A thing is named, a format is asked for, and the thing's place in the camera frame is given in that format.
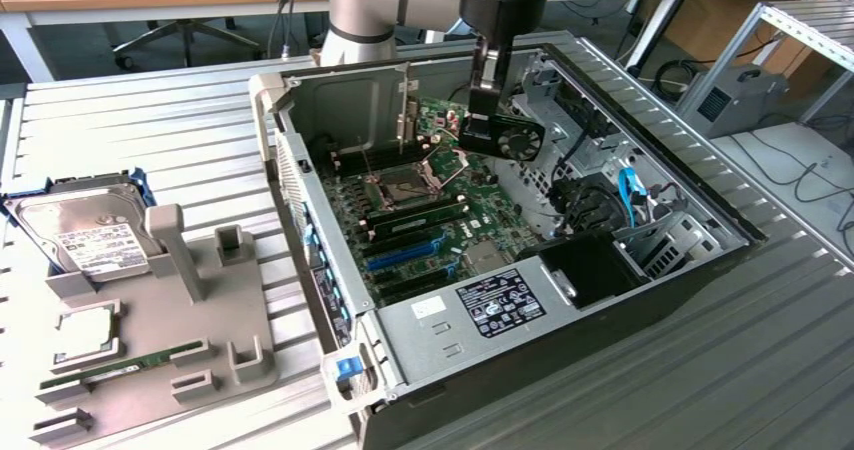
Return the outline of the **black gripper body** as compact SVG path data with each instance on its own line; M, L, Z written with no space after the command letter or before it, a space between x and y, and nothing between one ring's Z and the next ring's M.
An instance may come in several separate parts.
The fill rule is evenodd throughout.
M547 0L462 0L461 18L485 38L515 38L537 28Z

